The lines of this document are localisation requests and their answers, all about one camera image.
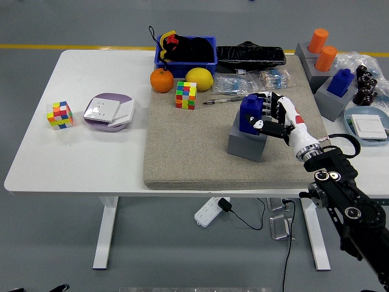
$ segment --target orange cylinder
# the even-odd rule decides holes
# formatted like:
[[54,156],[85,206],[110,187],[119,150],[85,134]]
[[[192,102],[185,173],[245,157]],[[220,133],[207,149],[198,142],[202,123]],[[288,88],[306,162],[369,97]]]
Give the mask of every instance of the orange cylinder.
[[319,54],[328,37],[328,31],[325,29],[315,29],[311,42],[308,46],[308,51],[314,54]]
[[315,64],[315,68],[321,72],[327,72],[330,70],[338,50],[336,47],[325,46],[318,56]]

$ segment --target rubik's cube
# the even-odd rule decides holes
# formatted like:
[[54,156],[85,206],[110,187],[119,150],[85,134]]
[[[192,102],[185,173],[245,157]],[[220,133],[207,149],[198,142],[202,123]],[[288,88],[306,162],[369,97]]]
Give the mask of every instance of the rubik's cube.
[[197,84],[178,81],[176,91],[176,108],[194,110],[196,105]]
[[54,130],[73,126],[73,114],[67,102],[56,102],[47,105],[47,119]]

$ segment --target table leg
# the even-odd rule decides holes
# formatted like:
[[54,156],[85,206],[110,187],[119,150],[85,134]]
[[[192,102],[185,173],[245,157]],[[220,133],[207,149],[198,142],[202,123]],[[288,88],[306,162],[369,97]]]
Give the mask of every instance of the table leg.
[[111,247],[112,232],[114,230],[118,196],[100,196],[104,204],[104,212],[100,233],[98,235],[96,255],[93,269],[107,269],[109,249]]
[[317,271],[328,271],[331,269],[327,256],[326,247],[324,245],[322,230],[317,218],[316,206],[311,199],[302,198],[301,205],[303,207],[306,226],[308,229],[309,240],[311,241],[312,252]]

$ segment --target gray fabric mat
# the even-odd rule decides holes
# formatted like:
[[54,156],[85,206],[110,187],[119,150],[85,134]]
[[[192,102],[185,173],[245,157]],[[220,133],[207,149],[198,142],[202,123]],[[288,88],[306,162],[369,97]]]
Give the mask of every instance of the gray fabric mat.
[[[326,135],[300,59],[286,56],[294,83],[275,92],[290,98],[309,133]],[[302,189],[313,182],[283,140],[269,137],[261,162],[227,154],[229,133],[241,102],[203,105],[212,90],[198,92],[196,109],[175,107],[176,86],[151,93],[143,179],[156,190]]]

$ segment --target gray block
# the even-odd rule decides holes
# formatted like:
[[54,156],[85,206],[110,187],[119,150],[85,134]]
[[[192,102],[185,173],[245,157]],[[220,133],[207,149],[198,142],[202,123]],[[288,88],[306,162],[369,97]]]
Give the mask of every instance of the gray block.
[[296,51],[294,52],[300,60],[309,59],[309,58],[318,58],[320,54],[314,54],[308,51],[309,42],[305,41],[304,43],[297,43]]
[[317,59],[305,59],[306,60],[306,67],[304,67],[306,78],[308,79],[309,87],[312,90],[312,93],[315,94],[316,91],[321,87],[321,85],[324,84],[327,79],[330,77],[333,77],[337,70],[335,69],[334,65],[331,66],[330,70],[327,72],[319,71],[315,68],[316,60]]
[[315,68],[316,61],[320,54],[313,54],[308,51],[309,42],[298,43],[295,51],[295,55],[300,58],[303,65],[306,78],[308,79],[309,87],[313,94],[324,84],[327,79],[334,76],[337,73],[334,65],[331,66],[327,72],[319,71]]
[[316,91],[314,97],[320,114],[333,122],[339,117],[340,113],[345,109],[347,104],[354,98],[357,88],[349,86],[346,93],[344,93],[342,97],[339,97],[327,91],[331,81],[332,77],[324,82],[324,84]]
[[267,135],[252,135],[239,131],[239,111],[236,114],[229,135],[227,153],[256,162],[261,162],[262,153],[266,145]]

